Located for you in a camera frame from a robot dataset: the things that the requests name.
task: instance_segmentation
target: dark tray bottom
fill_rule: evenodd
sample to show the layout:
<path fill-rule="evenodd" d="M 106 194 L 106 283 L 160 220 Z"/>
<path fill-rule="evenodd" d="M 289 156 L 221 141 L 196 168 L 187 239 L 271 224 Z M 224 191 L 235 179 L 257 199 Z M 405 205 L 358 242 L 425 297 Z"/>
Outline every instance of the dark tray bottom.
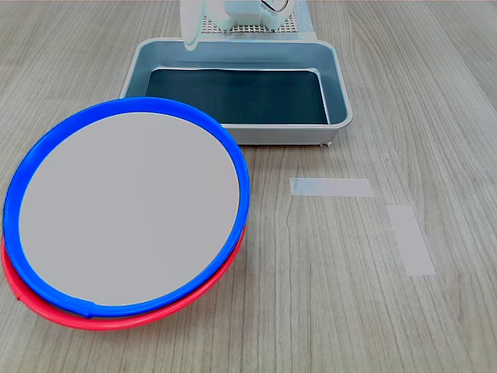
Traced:
<path fill-rule="evenodd" d="M 222 124 L 328 124 L 312 71 L 161 69 L 146 96 L 187 103 Z"/>

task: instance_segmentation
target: blue rim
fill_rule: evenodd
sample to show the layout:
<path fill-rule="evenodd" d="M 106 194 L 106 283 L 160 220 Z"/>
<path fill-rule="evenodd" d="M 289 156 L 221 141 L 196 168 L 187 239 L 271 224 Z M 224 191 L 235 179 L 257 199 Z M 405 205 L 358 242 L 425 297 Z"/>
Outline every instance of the blue rim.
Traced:
<path fill-rule="evenodd" d="M 160 298 L 134 305 L 98 305 L 94 302 L 70 297 L 43 281 L 30 266 L 24 255 L 19 233 L 19 215 L 24 194 L 34 173 L 48 156 L 64 139 L 97 120 L 123 113 L 160 113 L 188 120 L 212 134 L 226 148 L 235 165 L 240 188 L 238 213 L 231 234 L 214 260 L 197 277 L 179 289 Z M 115 99 L 91 106 L 68 119 L 60 122 L 45 134 L 28 152 L 19 165 L 5 198 L 3 211 L 3 230 L 5 245 L 13 266 L 24 282 L 41 298 L 61 309 L 85 317 L 121 317 L 150 312 L 184 298 L 207 281 L 226 261 L 242 235 L 245 227 L 250 202 L 249 171 L 242 151 L 233 137 L 215 119 L 204 112 L 170 99 L 155 97 L 133 97 Z"/>

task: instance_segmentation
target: stacked plates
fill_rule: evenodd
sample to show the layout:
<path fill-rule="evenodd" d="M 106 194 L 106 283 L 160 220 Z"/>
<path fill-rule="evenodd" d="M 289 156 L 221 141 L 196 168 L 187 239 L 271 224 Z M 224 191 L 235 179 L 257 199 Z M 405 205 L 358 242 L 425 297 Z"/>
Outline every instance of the stacked plates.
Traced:
<path fill-rule="evenodd" d="M 2 264 L 17 298 L 79 329 L 143 325 L 229 268 L 249 174 L 230 134 L 167 99 L 118 99 L 36 143 L 5 199 Z"/>

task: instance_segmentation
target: tray rim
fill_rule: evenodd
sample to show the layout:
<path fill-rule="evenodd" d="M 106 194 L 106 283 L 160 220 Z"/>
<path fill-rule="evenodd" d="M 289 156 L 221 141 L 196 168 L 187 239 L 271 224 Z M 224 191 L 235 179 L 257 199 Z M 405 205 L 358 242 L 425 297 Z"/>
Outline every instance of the tray rim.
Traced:
<path fill-rule="evenodd" d="M 120 90 L 120 99 L 127 98 L 126 94 L 127 91 L 130 87 L 130 81 L 131 78 L 134 74 L 134 69 L 137 66 L 138 58 L 141 55 L 141 51 L 143 50 L 144 47 L 146 47 L 149 44 L 152 43 L 157 43 L 157 42 L 174 42 L 174 43 L 182 43 L 183 39 L 180 37 L 152 37 L 146 40 L 141 41 L 137 47 L 135 48 L 134 56 L 131 60 L 130 66 L 128 68 L 128 73 L 126 76 L 126 79 L 124 81 L 124 84 L 122 86 L 122 89 Z M 321 45 L 323 47 L 328 48 L 332 52 L 333 59 L 335 61 L 335 72 L 339 78 L 339 85 L 340 89 L 342 91 L 342 97 L 343 101 L 345 103 L 346 107 L 346 118 L 337 124 L 221 124 L 224 128 L 226 129 L 232 129 L 232 130 L 278 130 L 278 131 L 285 131 L 285 130 L 302 130 L 302 131 L 316 131 L 316 130 L 321 130 L 321 131 L 331 131 L 335 130 L 337 131 L 338 129 L 344 128 L 348 126 L 353 119 L 353 111 L 352 107 L 350 105 L 349 101 L 349 95 L 347 93 L 345 81 L 343 79 L 342 75 L 342 69 L 340 67 L 338 55 L 336 53 L 336 49 L 330 44 L 327 43 L 323 40 L 302 40 L 302 39 L 208 39 L 208 40 L 201 40 L 201 43 L 237 43 L 237 44 L 317 44 Z M 253 71 L 263 71 L 265 69 L 254 69 Z M 309 70 L 308 68 L 304 69 L 293 69 L 293 70 L 299 70 L 299 71 L 305 71 Z M 326 107 L 326 113 L 328 116 L 328 109 L 327 105 L 325 103 Z"/>

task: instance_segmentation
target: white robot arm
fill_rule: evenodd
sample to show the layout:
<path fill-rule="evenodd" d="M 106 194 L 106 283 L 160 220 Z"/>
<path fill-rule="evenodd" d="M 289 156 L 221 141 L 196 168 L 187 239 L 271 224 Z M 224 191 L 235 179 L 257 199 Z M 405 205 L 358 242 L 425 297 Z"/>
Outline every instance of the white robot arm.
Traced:
<path fill-rule="evenodd" d="M 278 29 L 294 10 L 295 0 L 180 0 L 181 34 L 189 51 L 196 48 L 207 16 L 217 27 L 228 31 L 233 26 L 264 25 Z"/>

